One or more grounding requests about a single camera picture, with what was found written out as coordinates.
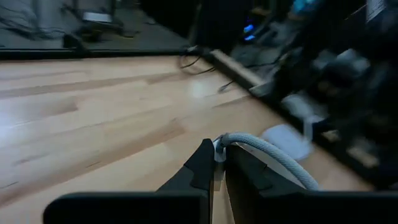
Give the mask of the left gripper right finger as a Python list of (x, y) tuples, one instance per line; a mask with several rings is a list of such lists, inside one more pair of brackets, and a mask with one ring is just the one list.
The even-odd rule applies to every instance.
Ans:
[(398, 192), (306, 190), (239, 146), (225, 168), (235, 224), (398, 224)]

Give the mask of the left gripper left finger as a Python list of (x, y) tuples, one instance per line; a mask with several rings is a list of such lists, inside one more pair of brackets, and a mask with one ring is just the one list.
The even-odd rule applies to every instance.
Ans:
[(215, 149), (210, 139), (151, 192), (75, 192), (49, 203), (43, 224), (211, 224)]

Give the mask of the white square power hub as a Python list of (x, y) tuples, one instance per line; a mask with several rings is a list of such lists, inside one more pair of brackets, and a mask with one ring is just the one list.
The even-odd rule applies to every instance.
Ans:
[(280, 124), (265, 130), (261, 138), (284, 151), (292, 159), (300, 161), (313, 151), (312, 144), (295, 128)]

